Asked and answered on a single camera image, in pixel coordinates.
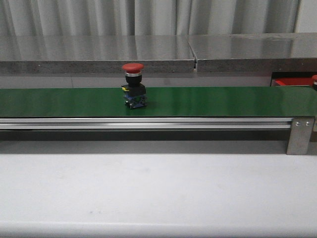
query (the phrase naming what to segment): conveyor belt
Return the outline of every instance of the conveyor belt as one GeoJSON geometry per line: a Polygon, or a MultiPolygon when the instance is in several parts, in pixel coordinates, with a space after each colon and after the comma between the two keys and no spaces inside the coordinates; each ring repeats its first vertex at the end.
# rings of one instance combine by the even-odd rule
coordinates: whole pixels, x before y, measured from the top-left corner
{"type": "Polygon", "coordinates": [[[303,154],[317,115],[309,87],[148,88],[147,95],[147,107],[131,110],[120,88],[1,89],[0,129],[292,129],[288,153],[303,154]]]}

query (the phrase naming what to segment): aluminum rail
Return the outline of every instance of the aluminum rail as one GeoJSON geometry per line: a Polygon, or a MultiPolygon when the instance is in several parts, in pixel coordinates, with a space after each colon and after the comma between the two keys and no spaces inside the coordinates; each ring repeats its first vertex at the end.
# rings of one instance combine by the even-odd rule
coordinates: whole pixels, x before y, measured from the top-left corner
{"type": "Polygon", "coordinates": [[[0,129],[290,129],[293,118],[9,118],[0,129]]]}

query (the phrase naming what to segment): red mushroom button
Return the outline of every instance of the red mushroom button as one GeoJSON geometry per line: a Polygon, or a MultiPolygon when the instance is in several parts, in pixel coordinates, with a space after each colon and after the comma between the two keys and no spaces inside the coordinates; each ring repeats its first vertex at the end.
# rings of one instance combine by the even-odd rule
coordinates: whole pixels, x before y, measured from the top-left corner
{"type": "Polygon", "coordinates": [[[143,68],[144,65],[141,63],[126,63],[122,66],[122,69],[127,73],[139,73],[143,68]]]}

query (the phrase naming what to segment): stainless steel countertop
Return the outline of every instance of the stainless steel countertop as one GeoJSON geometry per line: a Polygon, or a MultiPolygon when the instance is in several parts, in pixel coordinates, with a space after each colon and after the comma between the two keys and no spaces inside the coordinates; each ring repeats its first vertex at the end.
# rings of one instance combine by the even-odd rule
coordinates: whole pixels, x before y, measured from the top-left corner
{"type": "Polygon", "coordinates": [[[0,37],[2,73],[119,73],[130,61],[144,72],[191,72],[184,36],[0,37]]]}
{"type": "Polygon", "coordinates": [[[188,37],[198,72],[316,71],[317,33],[188,37]]]}

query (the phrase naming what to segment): white table surface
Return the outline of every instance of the white table surface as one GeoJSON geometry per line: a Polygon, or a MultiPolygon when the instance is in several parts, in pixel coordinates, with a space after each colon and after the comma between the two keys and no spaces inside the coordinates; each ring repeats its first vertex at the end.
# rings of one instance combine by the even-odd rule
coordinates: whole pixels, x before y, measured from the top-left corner
{"type": "Polygon", "coordinates": [[[317,143],[2,141],[0,237],[317,237],[317,143]]]}

